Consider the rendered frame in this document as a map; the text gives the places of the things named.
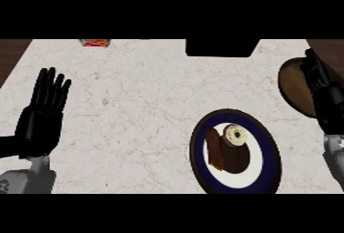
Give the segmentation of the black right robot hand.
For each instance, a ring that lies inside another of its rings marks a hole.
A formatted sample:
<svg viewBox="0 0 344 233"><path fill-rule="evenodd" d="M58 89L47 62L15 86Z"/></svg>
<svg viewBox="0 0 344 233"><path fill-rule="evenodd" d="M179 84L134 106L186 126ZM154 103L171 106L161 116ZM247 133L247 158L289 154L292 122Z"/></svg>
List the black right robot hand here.
<svg viewBox="0 0 344 233"><path fill-rule="evenodd" d="M316 118L326 135L344 135L344 86L332 79L314 50L306 50L300 69L310 90Z"/></svg>

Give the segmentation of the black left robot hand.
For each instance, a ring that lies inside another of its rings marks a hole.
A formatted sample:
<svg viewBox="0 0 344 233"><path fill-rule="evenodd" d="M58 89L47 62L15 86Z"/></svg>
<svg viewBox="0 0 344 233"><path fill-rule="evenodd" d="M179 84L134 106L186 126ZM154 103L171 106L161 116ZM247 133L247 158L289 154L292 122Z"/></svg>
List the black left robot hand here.
<svg viewBox="0 0 344 233"><path fill-rule="evenodd" d="M0 137L0 158L47 156L58 146L71 80L43 68L37 75L30 105L24 108L15 135Z"/></svg>

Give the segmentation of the dark brown pan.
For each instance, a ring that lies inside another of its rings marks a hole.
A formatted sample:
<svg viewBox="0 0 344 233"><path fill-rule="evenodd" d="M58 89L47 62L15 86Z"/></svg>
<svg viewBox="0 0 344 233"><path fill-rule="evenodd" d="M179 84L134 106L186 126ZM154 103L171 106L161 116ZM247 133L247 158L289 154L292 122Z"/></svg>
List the dark brown pan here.
<svg viewBox="0 0 344 233"><path fill-rule="evenodd" d="M278 71L278 89L292 109L306 117L314 118L313 99L304 73L300 69L301 63L303 58L295 57L282 64Z"/></svg>

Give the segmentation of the blue rimmed white plate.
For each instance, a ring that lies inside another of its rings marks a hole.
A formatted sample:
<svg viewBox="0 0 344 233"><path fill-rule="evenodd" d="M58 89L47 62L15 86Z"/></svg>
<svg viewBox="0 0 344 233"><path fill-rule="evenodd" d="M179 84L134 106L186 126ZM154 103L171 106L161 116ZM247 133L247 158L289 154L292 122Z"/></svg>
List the blue rimmed white plate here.
<svg viewBox="0 0 344 233"><path fill-rule="evenodd" d="M220 109L202 118L189 159L207 193L276 193L282 174L276 142L261 122L241 110Z"/></svg>

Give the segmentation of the black appliance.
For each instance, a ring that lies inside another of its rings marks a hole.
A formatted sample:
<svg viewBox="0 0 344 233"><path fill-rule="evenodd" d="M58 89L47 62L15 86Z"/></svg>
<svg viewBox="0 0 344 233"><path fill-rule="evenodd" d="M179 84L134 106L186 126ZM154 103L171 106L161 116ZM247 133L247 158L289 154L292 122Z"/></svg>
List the black appliance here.
<svg viewBox="0 0 344 233"><path fill-rule="evenodd" d="M258 39L188 39L188 56L250 57Z"/></svg>

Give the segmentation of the red and yellow box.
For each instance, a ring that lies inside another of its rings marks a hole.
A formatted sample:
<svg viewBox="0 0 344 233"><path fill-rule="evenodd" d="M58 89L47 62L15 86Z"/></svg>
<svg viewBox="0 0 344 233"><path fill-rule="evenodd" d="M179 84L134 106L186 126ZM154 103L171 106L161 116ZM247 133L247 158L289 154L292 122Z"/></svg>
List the red and yellow box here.
<svg viewBox="0 0 344 233"><path fill-rule="evenodd" d="M108 47L111 40L109 39L81 39L80 42L83 46Z"/></svg>

